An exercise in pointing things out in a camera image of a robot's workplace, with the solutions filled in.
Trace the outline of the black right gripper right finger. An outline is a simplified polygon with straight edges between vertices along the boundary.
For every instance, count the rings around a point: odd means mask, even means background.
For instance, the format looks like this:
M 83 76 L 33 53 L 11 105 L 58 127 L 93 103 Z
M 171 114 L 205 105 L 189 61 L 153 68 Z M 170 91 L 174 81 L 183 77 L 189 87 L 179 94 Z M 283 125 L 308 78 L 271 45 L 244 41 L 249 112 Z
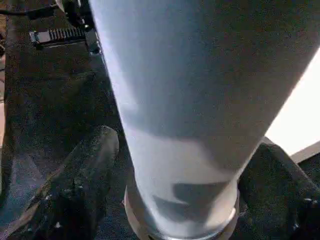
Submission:
M 318 240 L 320 188 L 285 151 L 263 138 L 238 181 L 234 240 Z

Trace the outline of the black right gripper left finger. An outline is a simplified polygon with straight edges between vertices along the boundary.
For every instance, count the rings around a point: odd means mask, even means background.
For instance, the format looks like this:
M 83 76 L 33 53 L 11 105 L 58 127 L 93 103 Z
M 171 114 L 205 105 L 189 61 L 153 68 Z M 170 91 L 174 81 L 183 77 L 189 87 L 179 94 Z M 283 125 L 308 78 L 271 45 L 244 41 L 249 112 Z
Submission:
M 37 190 L 7 239 L 94 239 L 118 153 L 117 132 L 96 127 Z

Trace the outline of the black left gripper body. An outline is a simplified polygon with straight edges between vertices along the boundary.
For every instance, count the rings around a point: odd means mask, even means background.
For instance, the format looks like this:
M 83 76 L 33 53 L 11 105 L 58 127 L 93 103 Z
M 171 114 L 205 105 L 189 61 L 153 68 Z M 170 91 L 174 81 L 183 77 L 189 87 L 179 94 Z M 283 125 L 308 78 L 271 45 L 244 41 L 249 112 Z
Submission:
M 76 43 L 85 43 L 90 54 L 100 54 L 101 47 L 88 0 L 57 0 L 48 9 L 41 9 L 31 19 L 52 16 L 61 10 L 70 27 L 50 28 L 46 31 L 30 31 L 30 41 L 37 49 L 54 48 Z

